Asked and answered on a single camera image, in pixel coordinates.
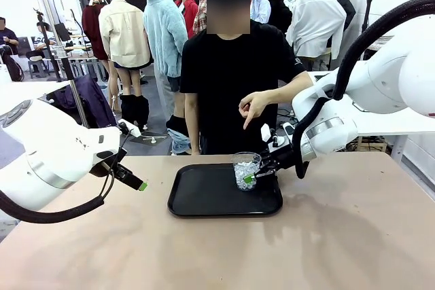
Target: black tray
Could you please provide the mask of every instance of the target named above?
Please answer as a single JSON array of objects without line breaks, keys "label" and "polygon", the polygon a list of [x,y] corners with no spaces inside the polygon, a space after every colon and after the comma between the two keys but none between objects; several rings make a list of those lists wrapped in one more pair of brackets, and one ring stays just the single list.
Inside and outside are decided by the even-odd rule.
[{"label": "black tray", "polygon": [[168,199],[180,217],[270,215],[283,206],[276,176],[239,190],[232,164],[193,164],[177,172]]}]

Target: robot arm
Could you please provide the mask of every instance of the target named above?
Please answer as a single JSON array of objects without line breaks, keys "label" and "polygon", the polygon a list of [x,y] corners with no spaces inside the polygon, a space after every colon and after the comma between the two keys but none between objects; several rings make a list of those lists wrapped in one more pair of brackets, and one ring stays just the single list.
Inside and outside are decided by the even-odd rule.
[{"label": "robot arm", "polygon": [[412,0],[376,21],[350,47],[339,69],[300,92],[292,106],[300,121],[293,130],[285,124],[282,146],[268,144],[259,176],[271,170],[296,166],[303,178],[311,160],[344,149],[358,135],[346,102],[349,95],[373,113],[393,113],[410,107],[435,116],[435,74],[429,71],[434,34],[415,31],[396,35],[370,60],[357,62],[361,53],[380,36],[408,19],[435,13],[435,0]]},{"label": "robot arm", "polygon": [[[127,122],[125,133],[140,134]],[[125,155],[116,127],[87,129],[43,101],[24,101],[0,116],[3,130],[22,143],[25,154],[0,170],[0,209],[34,223],[55,223],[83,215],[104,203],[101,194],[63,213],[36,213],[91,172],[135,188],[143,183],[119,164]]]}]

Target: plastic cup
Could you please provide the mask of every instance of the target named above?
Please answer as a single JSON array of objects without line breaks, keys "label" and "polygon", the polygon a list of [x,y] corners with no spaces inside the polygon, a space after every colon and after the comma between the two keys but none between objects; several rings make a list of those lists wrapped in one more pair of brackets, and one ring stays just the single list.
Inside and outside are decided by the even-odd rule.
[{"label": "plastic cup", "polygon": [[239,152],[232,156],[237,188],[253,190],[257,184],[254,174],[260,170],[261,156],[252,152]]}]

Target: ice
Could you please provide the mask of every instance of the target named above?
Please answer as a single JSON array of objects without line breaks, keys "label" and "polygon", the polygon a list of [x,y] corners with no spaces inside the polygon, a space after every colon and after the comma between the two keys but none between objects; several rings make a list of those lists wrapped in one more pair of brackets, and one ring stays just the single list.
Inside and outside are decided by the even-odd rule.
[{"label": "ice", "polygon": [[255,188],[256,180],[246,183],[244,178],[258,172],[260,167],[259,163],[254,162],[239,162],[234,164],[234,173],[236,175],[237,187],[241,190],[251,190]]}]

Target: plaid shirt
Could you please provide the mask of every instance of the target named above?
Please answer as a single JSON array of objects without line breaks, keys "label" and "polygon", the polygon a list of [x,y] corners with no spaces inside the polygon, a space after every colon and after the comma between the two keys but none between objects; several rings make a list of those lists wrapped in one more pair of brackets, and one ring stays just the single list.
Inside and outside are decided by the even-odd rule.
[{"label": "plaid shirt", "polygon": [[197,35],[207,27],[207,0],[199,0],[198,13],[193,22],[193,33]]}]

